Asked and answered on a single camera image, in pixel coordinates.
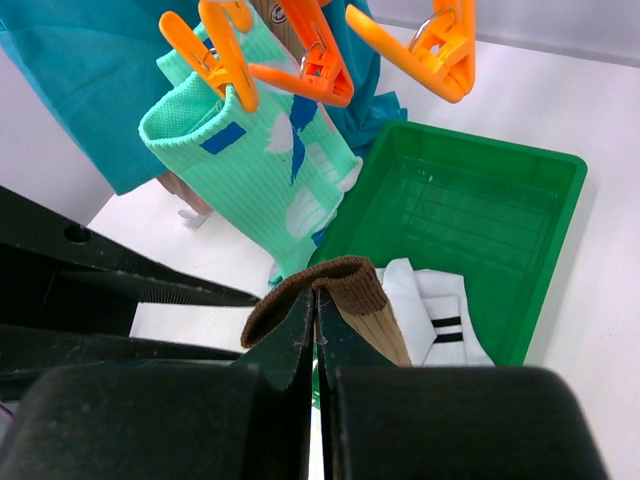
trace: sock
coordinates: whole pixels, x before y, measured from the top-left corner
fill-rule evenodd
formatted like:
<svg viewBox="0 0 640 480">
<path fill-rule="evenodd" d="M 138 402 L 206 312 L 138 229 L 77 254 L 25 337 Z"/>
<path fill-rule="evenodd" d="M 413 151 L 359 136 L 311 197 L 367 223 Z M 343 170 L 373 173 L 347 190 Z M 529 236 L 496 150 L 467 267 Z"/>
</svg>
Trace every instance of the sock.
<svg viewBox="0 0 640 480">
<path fill-rule="evenodd" d="M 410 356 L 414 353 L 413 366 L 493 365 L 473 331 L 461 275 L 414 272 L 407 258 L 392 260 L 386 269 L 376 269 L 376 274 L 391 301 Z M 422 359 L 419 348 L 427 350 Z"/>
<path fill-rule="evenodd" d="M 411 364 L 422 365 L 436 340 L 436 332 L 420 297 L 409 260 L 403 258 L 389 263 L 382 285 L 407 345 Z"/>
<path fill-rule="evenodd" d="M 458 299 L 462 337 L 467 365 L 493 365 L 493 361 L 486 354 L 478 341 L 469 315 L 467 293 L 464 288 L 464 278 L 453 273 L 421 270 L 416 272 L 418 289 L 422 298 L 446 297 L 455 295 Z"/>
<path fill-rule="evenodd" d="M 233 87 L 223 102 L 193 73 L 145 115 L 139 132 L 171 171 L 267 250 L 286 278 L 306 267 L 313 235 L 344 194 L 308 158 L 291 124 L 281 128 L 288 115 L 280 105 L 260 93 L 249 114 Z"/>
<path fill-rule="evenodd" d="M 425 367 L 467 365 L 458 297 L 427 298 L 423 302 L 437 336 L 422 365 Z"/>
<path fill-rule="evenodd" d="M 345 322 L 373 348 L 396 365 L 411 364 L 389 299 L 364 257 L 338 258 L 287 278 L 249 316 L 242 346 L 256 345 L 276 328 L 307 287 L 327 289 Z"/>
<path fill-rule="evenodd" d="M 177 195 L 180 199 L 189 205 L 198 215 L 209 215 L 213 210 L 207 202 L 202 200 L 189 185 L 180 180 L 172 172 L 167 172 L 156 180 L 172 195 Z"/>
<path fill-rule="evenodd" d="M 252 12 L 251 31 L 236 31 L 247 61 L 275 60 L 291 66 L 289 54 L 253 9 Z M 206 38 L 202 25 L 194 31 L 199 38 Z M 353 155 L 324 107 L 316 102 L 259 82 L 260 108 L 247 115 L 237 101 L 224 104 L 217 102 L 212 91 L 207 94 L 204 81 L 193 78 L 195 74 L 177 52 L 159 59 L 158 66 L 177 87 L 143 118 L 143 141 L 209 205 L 274 257 L 278 271 L 270 278 L 272 285 L 302 270 L 322 241 L 324 228 L 335 215 L 343 193 L 355 184 L 362 160 Z M 200 146 L 193 137 L 197 132 L 211 136 L 210 141 L 198 136 L 197 141 L 203 146 L 212 146 L 216 138 L 223 138 L 228 144 L 220 151 L 214 146 L 205 160 L 202 148 L 191 148 Z M 187 148 L 190 142 L 196 143 Z M 185 156 L 187 150 L 197 155 Z M 240 156 L 241 161 L 223 162 L 219 160 L 223 154 Z M 257 164 L 256 168 L 248 165 L 249 159 L 251 165 Z M 232 175 L 229 168 L 240 168 L 242 192 L 230 190 L 230 183 L 225 182 Z M 289 188 L 282 174 L 287 168 Z M 257 173 L 261 170 L 266 176 Z M 211 176 L 225 184 L 214 188 L 213 180 L 205 180 Z M 239 194 L 245 197 L 240 202 L 236 198 Z"/>
</svg>

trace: folded sock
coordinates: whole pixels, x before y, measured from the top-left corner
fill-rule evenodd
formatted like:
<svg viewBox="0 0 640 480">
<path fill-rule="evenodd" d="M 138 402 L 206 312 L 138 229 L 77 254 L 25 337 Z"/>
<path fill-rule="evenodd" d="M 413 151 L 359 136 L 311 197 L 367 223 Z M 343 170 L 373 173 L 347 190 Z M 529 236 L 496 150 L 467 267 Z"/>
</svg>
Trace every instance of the folded sock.
<svg viewBox="0 0 640 480">
<path fill-rule="evenodd" d="M 410 355 L 414 352 L 412 365 L 493 365 L 473 330 L 461 275 L 414 272 L 406 258 L 392 260 L 376 274 L 389 296 Z M 431 329 L 433 334 L 424 333 Z M 422 359 L 420 349 L 427 350 Z"/>
<path fill-rule="evenodd" d="M 338 258 L 287 278 L 251 313 L 242 332 L 242 346 L 256 345 L 276 328 L 307 287 L 326 289 L 344 321 L 391 362 L 411 364 L 389 299 L 371 261 L 364 257 Z"/>
</svg>

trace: orange clothespin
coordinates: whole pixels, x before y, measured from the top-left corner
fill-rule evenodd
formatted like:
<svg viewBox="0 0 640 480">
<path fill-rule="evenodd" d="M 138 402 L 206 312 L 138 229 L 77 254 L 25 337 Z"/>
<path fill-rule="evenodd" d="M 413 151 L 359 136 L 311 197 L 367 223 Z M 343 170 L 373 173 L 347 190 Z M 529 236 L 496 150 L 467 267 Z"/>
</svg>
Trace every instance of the orange clothespin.
<svg viewBox="0 0 640 480">
<path fill-rule="evenodd" d="M 305 48 L 300 73 L 295 76 L 266 65 L 250 64 L 251 74 L 317 102 L 338 107 L 349 105 L 353 81 L 318 0 L 280 0 L 280 6 Z"/>
<path fill-rule="evenodd" d="M 162 15 L 160 31 L 220 98 L 226 98 L 227 85 L 231 84 L 244 109 L 250 113 L 255 112 L 259 103 L 258 89 L 249 74 L 223 5 L 220 2 L 200 0 L 198 12 L 215 50 L 209 50 L 189 25 L 174 12 Z"/>
<path fill-rule="evenodd" d="M 457 103 L 475 82 L 475 1 L 433 0 L 435 13 L 404 47 L 352 5 L 349 26 L 374 50 L 436 95 Z"/>
</svg>

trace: green plastic tray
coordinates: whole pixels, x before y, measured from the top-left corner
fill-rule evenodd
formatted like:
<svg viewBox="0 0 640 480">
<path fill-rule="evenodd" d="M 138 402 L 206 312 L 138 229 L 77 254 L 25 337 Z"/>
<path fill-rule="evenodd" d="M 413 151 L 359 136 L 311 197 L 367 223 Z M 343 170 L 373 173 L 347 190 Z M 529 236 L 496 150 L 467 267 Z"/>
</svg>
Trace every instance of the green plastic tray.
<svg viewBox="0 0 640 480">
<path fill-rule="evenodd" d="M 408 257 L 461 274 L 483 347 L 521 365 L 586 173 L 572 155 L 392 122 L 312 263 Z"/>
</svg>

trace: teal fabric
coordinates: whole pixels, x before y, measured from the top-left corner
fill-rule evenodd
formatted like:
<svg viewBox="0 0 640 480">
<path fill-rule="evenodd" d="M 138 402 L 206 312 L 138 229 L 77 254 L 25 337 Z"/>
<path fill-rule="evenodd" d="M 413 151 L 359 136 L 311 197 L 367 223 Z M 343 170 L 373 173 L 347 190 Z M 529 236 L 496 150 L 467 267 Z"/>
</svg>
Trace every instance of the teal fabric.
<svg viewBox="0 0 640 480">
<path fill-rule="evenodd" d="M 322 9 L 355 86 L 348 107 L 327 106 L 327 111 L 356 155 L 365 157 L 380 129 L 391 120 L 406 120 L 407 109 L 400 107 L 395 92 L 375 95 L 380 55 L 347 25 L 345 12 L 349 4 L 372 16 L 366 0 L 332 0 Z"/>
<path fill-rule="evenodd" d="M 0 46 L 114 190 L 167 171 L 140 140 L 140 118 L 171 85 L 155 60 L 173 10 L 198 21 L 197 0 L 0 1 Z"/>
</svg>

